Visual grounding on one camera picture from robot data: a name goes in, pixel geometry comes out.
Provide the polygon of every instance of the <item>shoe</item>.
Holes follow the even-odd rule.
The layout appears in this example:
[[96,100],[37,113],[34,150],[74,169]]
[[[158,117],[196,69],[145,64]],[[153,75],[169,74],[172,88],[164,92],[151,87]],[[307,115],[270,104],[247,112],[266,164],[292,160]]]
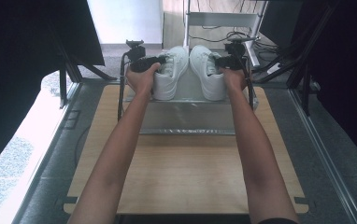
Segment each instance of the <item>shoe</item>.
[[215,59],[220,57],[220,54],[201,45],[195,46],[190,53],[191,68],[201,80],[202,93],[210,101],[226,98],[224,75],[215,66]]
[[153,95],[156,100],[171,100],[175,97],[179,78],[188,68],[188,53],[184,47],[173,47],[158,57],[165,56],[163,63],[154,74]]

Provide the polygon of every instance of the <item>forearm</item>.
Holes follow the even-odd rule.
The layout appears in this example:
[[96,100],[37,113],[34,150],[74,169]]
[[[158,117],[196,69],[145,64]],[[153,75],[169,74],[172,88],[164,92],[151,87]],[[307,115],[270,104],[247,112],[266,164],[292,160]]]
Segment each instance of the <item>forearm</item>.
[[104,146],[99,162],[94,167],[94,170],[100,171],[93,172],[103,175],[100,177],[107,184],[124,182],[149,99],[149,94],[135,95]]
[[93,167],[69,222],[114,220],[149,99],[149,93],[139,93],[129,104]]
[[242,92],[229,91],[236,142],[245,178],[270,179],[280,175],[269,139]]
[[298,222],[263,126],[241,91],[229,91],[229,95],[251,221],[286,217]]

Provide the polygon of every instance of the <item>white wall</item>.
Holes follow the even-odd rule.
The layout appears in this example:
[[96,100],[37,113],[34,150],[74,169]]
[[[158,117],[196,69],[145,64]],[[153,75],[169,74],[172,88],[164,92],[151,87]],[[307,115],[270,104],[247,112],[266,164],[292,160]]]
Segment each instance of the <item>white wall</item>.
[[162,0],[88,0],[100,44],[162,44]]

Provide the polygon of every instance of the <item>floor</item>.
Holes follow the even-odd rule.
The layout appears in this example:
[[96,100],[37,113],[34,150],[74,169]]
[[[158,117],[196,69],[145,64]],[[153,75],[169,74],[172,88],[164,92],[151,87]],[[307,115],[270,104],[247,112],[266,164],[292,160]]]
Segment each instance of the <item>floor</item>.
[[[240,1],[226,1],[223,6],[217,4],[217,1],[210,1],[210,4],[206,0],[199,2],[203,11],[225,10],[231,12],[234,9],[238,11],[236,5]],[[246,1],[244,8],[252,11],[255,3],[251,2],[252,5],[247,5],[248,2]],[[197,10],[196,1],[193,1],[191,7],[193,7],[192,10]],[[182,9],[182,1],[164,0],[165,49],[182,45],[183,29],[176,29],[182,24]],[[197,27],[191,29],[190,34],[219,39],[224,38],[229,31],[232,31],[232,28],[206,30]],[[201,40],[192,40],[192,46],[202,43],[211,49],[221,48],[221,43],[197,41]],[[104,56],[107,66],[101,67],[102,70],[118,77],[120,57],[124,51],[125,48],[109,49],[105,47]],[[148,54],[156,54],[157,51],[152,49],[148,51]],[[268,60],[274,57],[273,54],[263,56],[266,61],[262,61],[262,64],[267,64]],[[80,71],[85,78],[82,83],[78,84],[77,89],[70,97],[66,115],[56,129],[45,159],[39,164],[38,171],[34,173],[34,181],[27,191],[20,212],[15,216],[14,223],[65,223],[69,218],[69,215],[63,210],[63,204],[69,200],[66,198],[66,193],[76,170],[98,100],[106,85],[117,84],[105,82],[83,67],[80,67]],[[284,82],[288,75],[289,73],[275,78],[262,87],[264,87],[283,140],[292,158],[294,169],[307,197],[304,203],[309,204],[309,211],[300,215],[301,222],[356,223],[345,210],[342,194],[336,188],[334,179],[329,175],[323,158],[315,147],[316,143],[309,134],[301,112],[296,107],[292,93],[285,88]],[[334,167],[357,205],[357,147],[322,107],[316,94],[310,95],[309,112],[310,117],[308,118],[317,130],[319,138],[322,140],[322,146],[328,152]],[[26,153],[24,145],[25,143],[19,143],[19,146],[16,147],[21,148],[23,154]],[[0,178],[0,196],[4,196],[4,189],[13,185],[15,180],[15,175]],[[250,223],[250,220],[246,215],[136,215],[120,217],[119,222]]]

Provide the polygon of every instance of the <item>black panel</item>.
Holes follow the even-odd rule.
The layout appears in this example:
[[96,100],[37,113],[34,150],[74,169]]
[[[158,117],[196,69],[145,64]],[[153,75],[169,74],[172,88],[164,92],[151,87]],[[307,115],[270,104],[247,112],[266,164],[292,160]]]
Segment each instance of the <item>black panel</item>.
[[48,20],[67,54],[104,64],[86,0],[0,1],[0,153],[61,64]]
[[357,1],[340,2],[310,62],[318,98],[357,145]]
[[303,3],[301,1],[270,1],[265,10],[260,33],[281,48],[288,47]]

